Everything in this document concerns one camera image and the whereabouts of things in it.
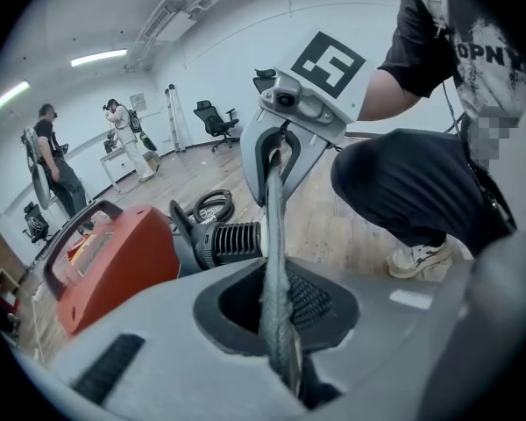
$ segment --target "fluorescent light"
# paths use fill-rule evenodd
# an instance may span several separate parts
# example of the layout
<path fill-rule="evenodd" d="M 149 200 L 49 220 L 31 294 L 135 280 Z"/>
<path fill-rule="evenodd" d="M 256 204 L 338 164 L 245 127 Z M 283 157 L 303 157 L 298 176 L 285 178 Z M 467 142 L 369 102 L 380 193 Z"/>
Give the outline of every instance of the fluorescent light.
<path fill-rule="evenodd" d="M 125 56 L 125 50 L 115 50 L 113 52 L 105 52 L 98 54 L 91 54 L 90 56 L 84 56 L 83 58 L 78 58 L 77 60 L 71 60 L 70 64 L 72 67 L 81 66 L 81 64 L 86 64 L 87 62 L 105 60 L 107 58 L 116 58 L 117 56 Z"/>
<path fill-rule="evenodd" d="M 20 94 L 24 90 L 29 89 L 29 83 L 27 81 L 23 81 L 17 86 L 14 86 L 4 94 L 0 96 L 0 108 L 4 106 L 6 103 L 8 103 L 14 96 L 17 94 Z"/>

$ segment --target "black pants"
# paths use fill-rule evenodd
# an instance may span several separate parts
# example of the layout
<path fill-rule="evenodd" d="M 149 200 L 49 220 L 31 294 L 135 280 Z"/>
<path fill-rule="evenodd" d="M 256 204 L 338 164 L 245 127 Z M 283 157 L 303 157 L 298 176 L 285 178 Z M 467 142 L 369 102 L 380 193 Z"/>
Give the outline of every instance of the black pants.
<path fill-rule="evenodd" d="M 76 213 L 86 207 L 86 194 L 82 183 L 63 158 L 54 158 L 54 163 L 59 169 L 59 181 L 53 181 L 51 169 L 44 165 L 49 188 L 59 198 L 67 214 L 72 218 Z"/>
<path fill-rule="evenodd" d="M 450 234 L 475 256 L 507 234 L 450 134 L 397 129 L 350 145 L 333 162 L 331 184 L 362 218 L 407 246 L 439 245 Z"/>

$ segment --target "white outfit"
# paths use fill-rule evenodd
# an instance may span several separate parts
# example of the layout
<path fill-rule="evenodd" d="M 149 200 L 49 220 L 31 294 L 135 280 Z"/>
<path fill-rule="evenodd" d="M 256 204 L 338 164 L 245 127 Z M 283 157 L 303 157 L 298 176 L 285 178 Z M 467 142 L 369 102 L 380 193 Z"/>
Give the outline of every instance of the white outfit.
<path fill-rule="evenodd" d="M 127 156 L 134 164 L 137 173 L 144 180 L 154 174 L 152 168 L 146 162 L 146 159 L 140 154 L 139 148 L 137 147 L 137 138 L 132 132 L 131 128 L 131 116 L 129 112 L 123 107 L 118 106 L 113 114 L 117 118 L 115 127 L 117 128 L 117 137 L 121 142 Z"/>

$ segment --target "wooden floor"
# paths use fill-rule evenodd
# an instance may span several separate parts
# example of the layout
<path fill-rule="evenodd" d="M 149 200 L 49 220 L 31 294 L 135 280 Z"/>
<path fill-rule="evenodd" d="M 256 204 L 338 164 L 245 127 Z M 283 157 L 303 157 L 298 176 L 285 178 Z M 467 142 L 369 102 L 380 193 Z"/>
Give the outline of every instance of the wooden floor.
<path fill-rule="evenodd" d="M 328 150 L 288 201 L 285 218 L 287 253 L 326 265 L 332 277 L 336 273 L 351 272 L 391 279 L 387 273 L 386 256 L 396 248 L 398 241 L 388 232 L 366 222 L 335 195 L 330 185 L 330 168 L 336 154 L 335 150 Z M 101 198 L 123 209 L 150 204 L 168 213 L 172 199 L 188 209 L 208 191 L 228 189 L 235 205 L 231 222 L 259 221 L 263 215 L 243 179 L 238 146 L 232 149 L 220 146 L 215 153 L 209 146 L 192 148 L 186 153 L 171 153 L 163 158 L 160 171 L 152 180 L 138 185 L 134 174 L 118 185 L 122 194 L 111 189 Z M 454 260 L 460 260 L 463 258 L 462 246 L 452 241 Z M 441 281 L 445 270 L 444 264 L 436 270 L 427 269 L 417 279 Z M 31 295 L 38 285 L 39 280 L 31 276 L 22 286 L 19 345 L 47 364 L 66 337 L 56 321 L 54 300 L 47 289 L 41 288 L 33 310 Z"/>

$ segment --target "black office chair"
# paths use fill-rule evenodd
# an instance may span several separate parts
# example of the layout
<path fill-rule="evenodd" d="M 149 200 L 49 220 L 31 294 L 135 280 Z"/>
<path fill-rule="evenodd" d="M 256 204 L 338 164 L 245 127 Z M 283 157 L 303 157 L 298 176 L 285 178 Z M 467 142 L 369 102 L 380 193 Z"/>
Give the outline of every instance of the black office chair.
<path fill-rule="evenodd" d="M 196 103 L 196 109 L 193 111 L 204 122 L 205 131 L 212 137 L 224 136 L 211 150 L 212 153 L 217 149 L 217 146 L 224 142 L 231 148 L 232 142 L 238 142 L 239 138 L 230 137 L 228 130 L 236 126 L 239 122 L 237 118 L 232 118 L 231 114 L 235 109 L 230 109 L 226 114 L 230 116 L 229 122 L 224 122 L 218 115 L 217 108 L 215 108 L 209 100 L 203 100 Z"/>
<path fill-rule="evenodd" d="M 39 205 L 31 201 L 24 207 L 24 212 L 27 229 L 24 229 L 23 232 L 32 240 L 32 243 L 37 243 L 40 240 L 46 241 L 46 237 L 49 235 L 49 224 L 41 215 Z"/>

